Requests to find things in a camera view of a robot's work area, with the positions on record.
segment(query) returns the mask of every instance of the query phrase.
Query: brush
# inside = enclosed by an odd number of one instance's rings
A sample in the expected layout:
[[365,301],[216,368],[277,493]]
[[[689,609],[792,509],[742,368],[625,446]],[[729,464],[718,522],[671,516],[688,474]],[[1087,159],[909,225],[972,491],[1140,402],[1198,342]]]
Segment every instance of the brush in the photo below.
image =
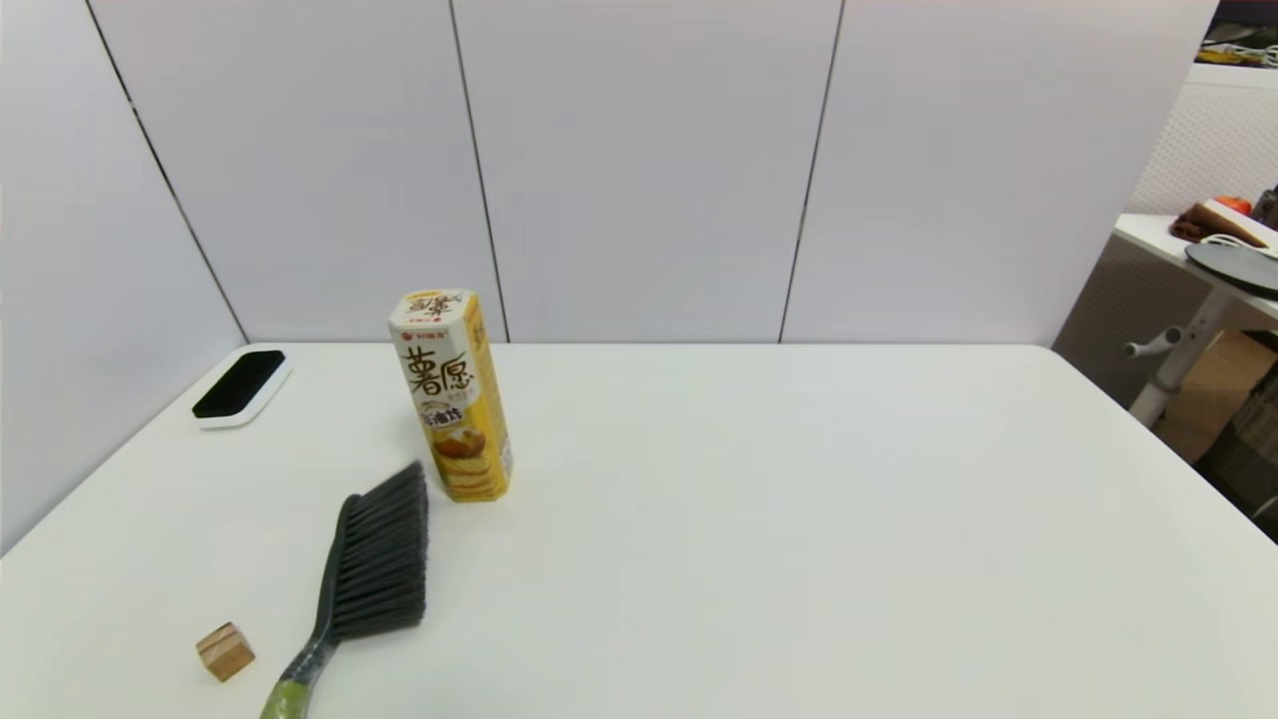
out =
[[303,719],[316,679],[343,641],[422,622],[426,522],[420,462],[346,498],[323,568],[314,631],[271,690],[261,719]]

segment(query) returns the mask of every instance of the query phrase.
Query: white wall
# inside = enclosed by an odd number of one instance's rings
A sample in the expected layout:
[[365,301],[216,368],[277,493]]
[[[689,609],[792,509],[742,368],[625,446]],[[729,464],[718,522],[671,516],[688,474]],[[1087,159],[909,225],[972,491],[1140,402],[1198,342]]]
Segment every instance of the white wall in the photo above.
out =
[[242,336],[84,3],[6,0],[3,47],[6,549]]
[[1215,0],[856,0],[785,338],[1056,336]]
[[443,0],[93,0],[250,338],[385,340],[479,291],[505,338]]
[[1194,65],[1126,211],[1178,215],[1278,183],[1278,70]]
[[780,336],[838,0],[456,0],[512,340]]

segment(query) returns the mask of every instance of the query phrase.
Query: pegboard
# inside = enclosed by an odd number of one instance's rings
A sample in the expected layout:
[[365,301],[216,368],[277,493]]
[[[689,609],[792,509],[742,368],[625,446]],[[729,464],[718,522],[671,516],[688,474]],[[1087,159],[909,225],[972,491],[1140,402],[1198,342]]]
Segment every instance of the pegboard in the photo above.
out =
[[[1278,70],[1229,69],[1278,75]],[[1127,199],[1127,212],[1174,215],[1217,194],[1255,201],[1278,181],[1278,87],[1270,87],[1275,83],[1268,75],[1252,87],[1195,77],[1208,75],[1190,74]]]

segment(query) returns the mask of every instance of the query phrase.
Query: wooden block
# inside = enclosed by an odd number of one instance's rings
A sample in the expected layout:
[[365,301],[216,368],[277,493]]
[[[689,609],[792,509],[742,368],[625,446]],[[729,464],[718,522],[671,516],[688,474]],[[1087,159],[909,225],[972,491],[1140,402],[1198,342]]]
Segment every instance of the wooden block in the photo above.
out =
[[217,677],[219,682],[230,679],[249,662],[253,662],[253,650],[249,649],[248,640],[230,622],[199,640],[196,651],[199,653],[199,660]]

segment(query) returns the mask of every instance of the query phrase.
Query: white table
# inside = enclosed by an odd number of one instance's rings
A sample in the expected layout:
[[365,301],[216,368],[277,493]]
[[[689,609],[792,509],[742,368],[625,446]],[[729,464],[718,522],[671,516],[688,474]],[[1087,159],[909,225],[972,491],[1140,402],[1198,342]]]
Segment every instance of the white table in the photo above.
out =
[[[424,452],[389,345],[196,383],[0,564],[0,716],[257,716],[343,498]],[[1033,346],[496,346],[510,494],[314,719],[1278,715],[1278,550]],[[236,622],[226,685],[194,644]]]
[[1181,382],[1220,331],[1229,304],[1241,301],[1278,321],[1278,301],[1256,296],[1190,262],[1185,255],[1189,241],[1174,238],[1167,231],[1174,218],[1174,215],[1121,215],[1113,230],[1114,236],[1181,267],[1212,287],[1194,317],[1185,324],[1183,340],[1167,354],[1162,367],[1131,406],[1131,414],[1145,427],[1153,427],[1163,415],[1167,402],[1180,392]]

